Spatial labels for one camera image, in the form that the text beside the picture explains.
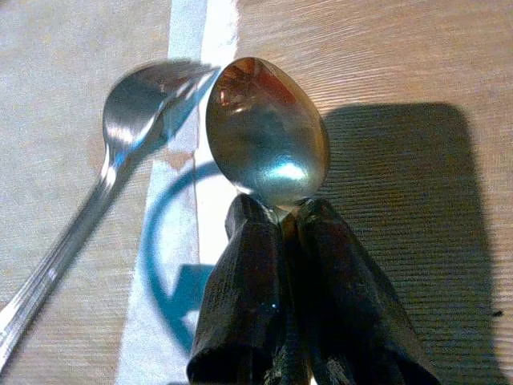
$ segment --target spoon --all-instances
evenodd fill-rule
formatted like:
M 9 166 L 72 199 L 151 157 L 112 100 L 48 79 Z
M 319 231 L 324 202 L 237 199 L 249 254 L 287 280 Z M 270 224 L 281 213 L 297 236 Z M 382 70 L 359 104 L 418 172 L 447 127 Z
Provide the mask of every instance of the spoon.
M 326 177 L 329 143 L 321 116 L 269 62 L 243 58 L 226 67 L 208 100 L 206 123 L 219 169 L 262 203 L 294 206 Z

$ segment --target wood grain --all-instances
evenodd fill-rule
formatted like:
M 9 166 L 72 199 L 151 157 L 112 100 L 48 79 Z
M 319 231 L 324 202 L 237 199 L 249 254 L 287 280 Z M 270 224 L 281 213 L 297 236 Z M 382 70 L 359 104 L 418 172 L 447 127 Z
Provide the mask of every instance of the wood grain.
M 511 4 L 239 10 L 237 55 L 281 67 L 325 117 L 321 195 L 389 274 L 444 383 L 513 383 Z
M 50 248 L 103 161 L 102 108 L 164 59 L 168 0 L 0 4 L 0 305 Z M 113 383 L 151 161 L 141 164 L 37 317 L 0 383 Z

